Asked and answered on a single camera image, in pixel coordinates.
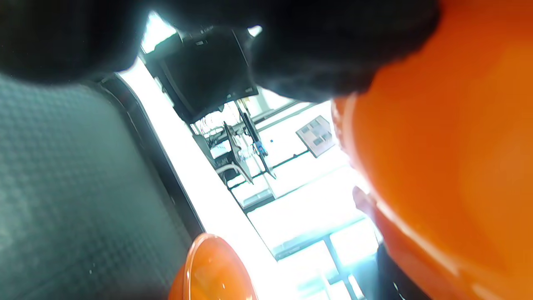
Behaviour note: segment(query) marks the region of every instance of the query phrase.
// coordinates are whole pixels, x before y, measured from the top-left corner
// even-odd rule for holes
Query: window
[[[344,167],[248,214],[272,250],[301,235],[323,233],[363,214],[353,203],[358,173]]]
[[[341,263],[350,267],[377,250],[375,227],[368,218],[331,235]]]
[[[150,12],[146,23],[146,32],[141,41],[141,47],[145,53],[152,52],[156,45],[177,32],[167,22],[163,21],[156,12]]]
[[[280,272],[294,280],[292,283],[297,287],[301,299],[324,291],[329,285],[327,278],[338,274],[323,241],[280,260],[278,264]]]

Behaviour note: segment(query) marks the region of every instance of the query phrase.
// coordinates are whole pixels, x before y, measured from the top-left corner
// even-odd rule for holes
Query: desk
[[[220,181],[193,140],[187,125],[178,118],[142,61],[138,58],[120,76],[142,103],[206,232],[219,235],[235,249],[261,300],[295,299],[293,287],[286,286],[287,281],[278,272],[276,260]]]

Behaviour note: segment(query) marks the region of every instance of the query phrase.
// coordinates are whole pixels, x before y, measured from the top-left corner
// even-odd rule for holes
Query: rubber floor mat
[[[130,126],[97,90],[0,77],[1,299],[165,297],[191,240]]]

